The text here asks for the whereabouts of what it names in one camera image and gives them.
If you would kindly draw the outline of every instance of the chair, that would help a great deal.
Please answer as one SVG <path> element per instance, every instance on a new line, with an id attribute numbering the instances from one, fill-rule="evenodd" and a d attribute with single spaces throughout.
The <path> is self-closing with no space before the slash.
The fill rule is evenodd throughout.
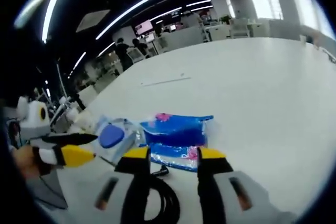
<path id="1" fill-rule="evenodd" d="M 145 58 L 140 50 L 136 47 L 129 49 L 127 54 L 132 59 L 133 63 L 137 63 Z"/>
<path id="2" fill-rule="evenodd" d="M 250 37 L 250 31 L 247 27 L 247 19 L 231 19 L 231 38 L 248 38 Z"/>

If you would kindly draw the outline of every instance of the white tabletop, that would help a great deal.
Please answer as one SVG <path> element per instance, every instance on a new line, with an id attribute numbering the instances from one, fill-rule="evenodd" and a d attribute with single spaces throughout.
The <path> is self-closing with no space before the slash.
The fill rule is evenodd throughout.
<path id="1" fill-rule="evenodd" d="M 184 78 L 180 81 L 168 80 Z M 140 122 L 158 112 L 214 115 L 208 147 L 227 155 L 269 192 L 270 201 L 298 215 L 315 200 L 336 150 L 336 67 L 311 44 L 274 38 L 210 42 L 141 61 L 88 106 L 95 115 Z M 160 168 L 152 164 L 152 170 Z M 80 212 L 75 182 L 111 168 L 95 161 L 59 172 L 69 211 Z M 181 204 L 179 223 L 202 223 L 197 176 L 170 168 L 165 181 Z M 157 213 L 149 197 L 147 215 Z M 90 223 L 90 215 L 79 217 Z"/>

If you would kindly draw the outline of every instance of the ceiling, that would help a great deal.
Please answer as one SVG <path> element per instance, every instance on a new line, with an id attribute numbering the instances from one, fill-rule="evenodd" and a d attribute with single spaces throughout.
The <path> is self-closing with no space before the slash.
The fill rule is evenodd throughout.
<path id="1" fill-rule="evenodd" d="M 25 1 L 15 0 L 16 6 L 13 10 L 17 13 L 20 10 L 19 4 L 23 6 Z M 97 35 L 108 24 L 139 1 L 141 0 L 57 0 L 49 26 L 48 42 L 44 45 L 41 41 L 42 27 L 50 2 L 44 0 L 24 28 L 25 53 L 31 54 L 29 59 L 36 64 L 40 64 L 41 61 L 58 60 L 62 72 L 68 74 L 83 52 L 86 51 L 87 54 L 78 65 L 77 71 L 82 68 L 86 60 L 95 58 L 111 44 L 113 32 L 122 26 L 137 25 L 161 13 L 202 0 L 150 0 L 123 17 L 96 40 Z M 106 9 L 110 11 L 98 25 L 76 33 L 86 14 Z M 48 64 L 41 64 L 40 68 L 46 68 L 45 66 Z"/>

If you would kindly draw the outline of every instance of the blue lid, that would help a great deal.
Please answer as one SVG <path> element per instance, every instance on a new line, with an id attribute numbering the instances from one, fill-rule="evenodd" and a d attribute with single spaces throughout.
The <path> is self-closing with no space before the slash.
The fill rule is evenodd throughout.
<path id="1" fill-rule="evenodd" d="M 124 136 L 125 133 L 121 128 L 109 124 L 100 133 L 99 143 L 105 149 L 111 148 L 120 143 Z"/>

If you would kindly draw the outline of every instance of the white table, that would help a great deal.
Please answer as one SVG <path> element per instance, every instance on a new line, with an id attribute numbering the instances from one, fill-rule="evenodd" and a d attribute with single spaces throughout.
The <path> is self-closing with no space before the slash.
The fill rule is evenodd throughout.
<path id="1" fill-rule="evenodd" d="M 152 86 L 144 83 L 190 79 Z M 336 150 L 336 68 L 310 44 L 246 38 L 200 44 L 141 61 L 119 76 L 88 106 L 95 115 L 145 120 L 157 112 L 215 116 L 208 145 L 227 154 L 268 190 L 283 211 L 302 214 L 319 195 Z M 160 168 L 152 164 L 152 170 Z M 58 172 L 79 223 L 94 223 L 76 187 L 109 171 L 96 160 Z M 195 173 L 170 168 L 165 181 L 181 204 L 180 223 L 202 223 Z M 157 214 L 149 197 L 147 215 Z"/>

